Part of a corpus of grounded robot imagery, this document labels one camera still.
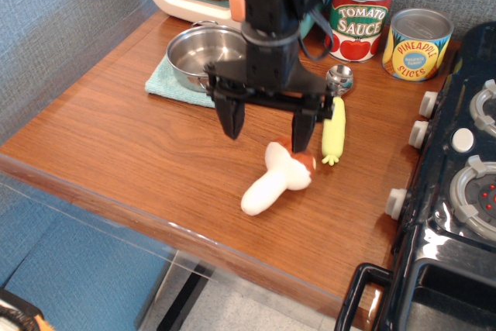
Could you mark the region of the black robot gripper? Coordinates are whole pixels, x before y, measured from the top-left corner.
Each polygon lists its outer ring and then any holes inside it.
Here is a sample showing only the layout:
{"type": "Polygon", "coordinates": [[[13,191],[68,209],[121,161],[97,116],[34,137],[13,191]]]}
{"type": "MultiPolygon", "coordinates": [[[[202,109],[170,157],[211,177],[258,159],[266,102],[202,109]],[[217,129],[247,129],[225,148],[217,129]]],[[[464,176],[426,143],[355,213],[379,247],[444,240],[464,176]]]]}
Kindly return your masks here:
{"type": "Polygon", "coordinates": [[[293,153],[306,151],[316,122],[332,118],[335,89],[300,61],[298,32],[281,36],[257,35],[246,42],[246,56],[205,65],[208,96],[223,132],[236,140],[244,125],[245,105],[259,105],[294,114],[293,153]]]}

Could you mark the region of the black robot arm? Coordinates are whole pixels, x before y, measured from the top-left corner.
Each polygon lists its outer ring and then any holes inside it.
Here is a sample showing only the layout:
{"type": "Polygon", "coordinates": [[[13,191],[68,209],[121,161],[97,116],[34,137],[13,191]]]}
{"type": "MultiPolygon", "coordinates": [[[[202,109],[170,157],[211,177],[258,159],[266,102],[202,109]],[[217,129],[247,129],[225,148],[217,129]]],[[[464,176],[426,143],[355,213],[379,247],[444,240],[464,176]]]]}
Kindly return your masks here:
{"type": "Polygon", "coordinates": [[[239,136],[246,104],[292,112],[295,153],[307,149],[315,124],[331,117],[333,89],[299,58],[300,23],[320,1],[245,0],[244,57],[205,65],[207,93],[229,138],[239,136]]]}

